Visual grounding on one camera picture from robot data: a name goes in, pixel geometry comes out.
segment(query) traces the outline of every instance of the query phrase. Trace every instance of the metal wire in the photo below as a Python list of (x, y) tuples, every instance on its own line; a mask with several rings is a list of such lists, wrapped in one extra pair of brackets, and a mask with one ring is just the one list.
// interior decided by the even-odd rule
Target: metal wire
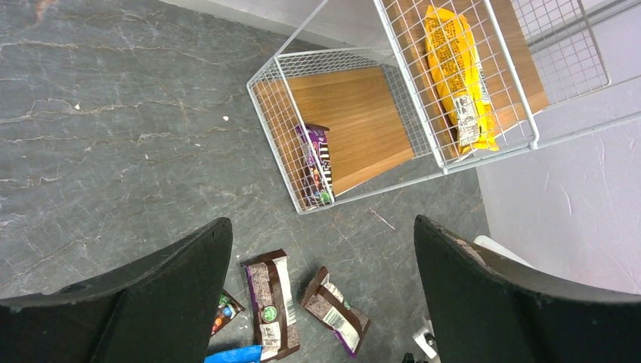
[[(326, 209), (449, 172), (523, 154), (528, 147), (537, 147), (539, 135), (534, 115), (541, 108), (530, 108), (527, 92), (517, 73), (518, 64), (510, 57), (509, 45), (503, 37), (503, 24), (497, 19), (489, 0), (373, 2), (390, 48), (343, 48), (282, 54), (303, 26), (327, 3), (323, 0), (247, 84), (298, 213)], [(427, 14), (429, 5), (451, 11), (453, 16)], [(524, 44), (538, 39), (532, 45), (531, 56), (547, 96), (547, 107), (588, 95), (609, 84), (602, 55), (580, 0), (512, 0), (512, 6)], [(570, 33), (577, 24), (583, 30)], [(455, 36), (457, 29), (464, 29), (459, 34), (466, 36)], [(297, 128), (304, 128), (305, 121), (289, 81), (367, 67), (381, 68), (414, 156), (432, 155), (440, 171), (426, 171), (426, 177), (400, 181), (355, 197), (341, 199), (338, 196), (335, 199), (332, 195), (330, 201), (318, 202), (309, 197), (305, 183), (308, 182), (310, 167), (321, 169), (322, 161), (308, 135), (297, 132)], [(467, 111), (462, 111), (461, 104), (448, 106), (457, 99), (471, 99), (464, 97), (469, 96), (473, 89), (480, 90), (484, 108), (479, 108), (476, 103), (479, 98), (463, 105)], [(466, 120), (460, 116), (464, 113)], [(588, 131), (581, 130), (567, 137), (577, 137), (585, 132)], [(492, 139), (496, 141), (498, 150), (493, 148)], [(539, 147), (550, 144), (541, 142)], [(324, 175), (318, 183), (330, 189), (331, 180)]]

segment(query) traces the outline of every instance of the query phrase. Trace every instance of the wire basket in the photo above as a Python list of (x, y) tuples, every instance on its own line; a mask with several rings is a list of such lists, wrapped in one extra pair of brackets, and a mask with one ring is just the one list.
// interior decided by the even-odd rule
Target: wire basket
[[(397, 134), (399, 130), (403, 132), (403, 139), (408, 141), (406, 159), (427, 155), (426, 135), (403, 77), (395, 66), (393, 53), (388, 48), (345, 48), (279, 54), (270, 59), (248, 83), (262, 127), (299, 213), (331, 205), (336, 201), (335, 196), (364, 182), (353, 176), (354, 173), (340, 180), (333, 180), (331, 175), (323, 173), (314, 175), (315, 169), (324, 168), (325, 160), (322, 160), (317, 145), (309, 135), (301, 132), (305, 129), (305, 123), (318, 118), (313, 113), (307, 113), (307, 119), (303, 116), (305, 106), (301, 104), (309, 98), (313, 98), (314, 105), (324, 103), (324, 107), (318, 106), (326, 114), (323, 118), (356, 118), (359, 123), (366, 122), (367, 118), (353, 109), (370, 108), (372, 100), (367, 96), (353, 97), (349, 105), (325, 99), (327, 92), (340, 92), (337, 88), (354, 87), (356, 84), (357, 89), (361, 89), (358, 86), (361, 80), (364, 87), (380, 90), (376, 93), (377, 97), (382, 93), (388, 95), (386, 110), (397, 115), (400, 121), (395, 131)], [(320, 123), (332, 122), (325, 119)], [(350, 180), (343, 183), (342, 180), (347, 178)], [(314, 199), (309, 195), (323, 190), (333, 191), (327, 200)]]
[[(284, 54), (325, 3), (247, 84), (298, 213), (536, 149), (537, 113), (610, 83), (578, 0), (373, 0), (389, 48)], [(426, 155), (437, 172), (343, 197)]]

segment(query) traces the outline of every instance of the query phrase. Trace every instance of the candy wrapper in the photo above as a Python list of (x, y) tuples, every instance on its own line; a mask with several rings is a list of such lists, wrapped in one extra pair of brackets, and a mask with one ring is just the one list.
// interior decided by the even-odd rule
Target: candy wrapper
[(227, 291), (223, 290), (218, 301), (218, 311), (212, 327), (212, 335), (218, 333), (225, 325), (229, 324), (231, 319), (236, 318), (239, 312), (244, 311), (245, 308), (231, 297)]
[(244, 346), (210, 355), (205, 363), (259, 363), (261, 351), (261, 346)]
[(370, 319), (349, 305), (330, 282), (325, 266), (307, 286), (301, 305), (339, 338), (349, 355), (356, 356), (370, 327)]
[[(330, 146), (327, 143), (325, 132), (329, 131), (327, 127), (308, 124), (305, 125), (307, 135), (311, 141), (311, 147), (306, 146), (304, 129), (301, 126), (296, 127), (296, 133), (303, 143), (303, 153), (305, 155), (304, 175), (302, 176), (303, 190), (305, 191), (305, 204), (307, 206), (324, 206), (332, 201), (332, 163), (330, 162)], [(314, 161), (314, 154), (318, 155), (320, 160), (319, 170)], [(328, 188), (323, 185), (325, 176)]]
[(300, 349), (287, 254), (277, 250), (243, 263), (254, 309), (254, 334), (261, 362), (282, 359)]
[(499, 150), (496, 120), (474, 35), (463, 15), (428, 6), (427, 63), (440, 102), (457, 126), (459, 152)]

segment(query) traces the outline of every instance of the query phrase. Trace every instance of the wooden shelf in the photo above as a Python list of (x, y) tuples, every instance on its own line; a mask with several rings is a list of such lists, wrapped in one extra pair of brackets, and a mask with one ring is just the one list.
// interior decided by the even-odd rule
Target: wooden shelf
[[(288, 79), (305, 123), (329, 128), (327, 140), (334, 194), (410, 160), (414, 155), (385, 78), (379, 67)], [(293, 131), (293, 110), (283, 110), (286, 97), (281, 81), (260, 82), (255, 92), (276, 141), (299, 202), (303, 200), (302, 152)]]
[[(428, 6), (434, 5), (449, 11), (465, 10), (463, 13), (454, 12), (466, 17), (477, 42), (478, 54), (487, 76), (488, 91), (494, 109), (497, 111), (498, 126), (494, 133), (498, 135), (506, 132), (525, 118), (522, 104), (518, 101), (519, 95), (514, 87), (514, 80), (506, 71), (506, 59), (502, 54), (497, 54), (500, 52), (497, 34), (488, 19), (488, 12), (482, 2), (479, 0), (382, 0), (382, 2), (387, 8), (392, 28), (397, 35), (401, 49), (404, 49), (404, 58), (410, 66), (410, 72), (423, 104), (434, 104), (434, 107), (431, 107), (432, 109), (427, 112), (430, 113), (430, 119), (433, 120), (432, 128), (447, 160), (458, 159), (459, 155), (454, 148), (451, 133), (453, 127), (440, 105), (434, 103), (439, 97), (436, 97), (434, 83), (429, 75), (425, 48), (424, 19)], [(530, 108), (533, 113), (536, 113), (548, 106), (549, 102), (512, 3), (510, 0), (492, 0), (492, 7), (496, 12), (503, 37), (512, 56), (512, 62), (516, 66)]]

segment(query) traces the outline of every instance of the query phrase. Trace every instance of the marble floor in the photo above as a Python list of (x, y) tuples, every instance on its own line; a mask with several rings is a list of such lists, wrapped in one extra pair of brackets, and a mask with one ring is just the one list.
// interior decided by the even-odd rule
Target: marble floor
[[(2, 7), (0, 297), (54, 292), (227, 216), (225, 288), (242, 304), (238, 262), (284, 248), (294, 291), (326, 265), (370, 316), (357, 361), (417, 351), (414, 217), (487, 234), (474, 170), (298, 216), (245, 89), (284, 37), (154, 0)], [(297, 312), (302, 349), (283, 361), (351, 361)], [(250, 316), (212, 347), (250, 344)]]

